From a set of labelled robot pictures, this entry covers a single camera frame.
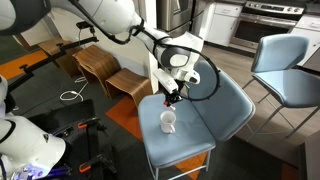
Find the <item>kitchen cabinet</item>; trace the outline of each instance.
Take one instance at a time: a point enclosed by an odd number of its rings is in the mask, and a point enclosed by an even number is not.
[[[229,46],[242,6],[216,3],[207,41]]]
[[[291,34],[303,35],[309,39],[308,51],[304,59],[298,63],[299,66],[303,66],[320,47],[320,17],[303,15]]]

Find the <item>black stand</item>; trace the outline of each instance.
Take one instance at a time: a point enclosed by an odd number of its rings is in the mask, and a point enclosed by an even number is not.
[[[92,100],[86,100],[77,104],[66,106],[49,113],[40,114],[29,118],[31,122],[49,133],[56,133],[57,136],[65,139],[67,152],[62,160],[54,167],[59,172],[65,171],[58,177],[53,175],[45,179],[93,179],[103,180],[103,170],[110,167],[112,152],[101,153],[99,150],[97,126],[88,126],[78,128],[79,122],[95,117],[94,105]],[[103,163],[93,163],[90,170],[81,173],[80,165],[95,159],[98,155],[103,154],[104,159],[108,159],[108,167]]]

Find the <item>light blue chair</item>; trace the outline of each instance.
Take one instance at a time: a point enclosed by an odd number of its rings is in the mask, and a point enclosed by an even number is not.
[[[290,124],[293,131],[287,136],[294,134],[305,122],[307,122],[320,106],[320,79],[299,69],[292,69],[305,56],[308,48],[308,39],[299,35],[279,34],[263,37],[260,40],[254,62],[251,67],[253,79],[267,91],[259,103],[271,94],[281,105],[247,140],[251,140],[260,130],[284,107],[286,108],[310,108],[317,107],[296,128]]]
[[[195,70],[199,72],[201,82],[189,84],[188,94],[192,98],[203,98],[212,92],[215,74],[206,61],[200,61]],[[174,104],[177,118],[174,134],[165,134],[160,129],[160,114],[169,110],[163,105],[163,94],[147,96],[139,104],[140,128],[154,179],[159,178],[159,169],[204,152],[208,152],[205,165],[172,179],[202,168],[208,170],[210,151],[216,141],[231,138],[253,116],[255,106],[250,98],[226,73],[221,71],[219,74],[221,87],[210,99],[183,100]]]

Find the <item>orange rug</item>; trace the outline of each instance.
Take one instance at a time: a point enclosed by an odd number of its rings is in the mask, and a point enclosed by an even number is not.
[[[108,112],[106,112],[106,115],[121,127],[129,131],[133,136],[142,141],[138,111],[131,97],[124,97],[120,102],[118,102],[118,104],[116,104]],[[179,168],[182,172],[187,172],[193,168],[203,165],[206,155],[206,153],[200,154],[194,158],[176,164],[176,167]],[[199,172],[200,171],[195,171],[188,174],[188,176],[192,179],[197,179]]]
[[[27,64],[30,66],[45,58],[47,58],[47,55],[42,50],[36,51],[0,65],[0,74],[9,80],[24,73],[24,71],[19,68],[21,65]]]

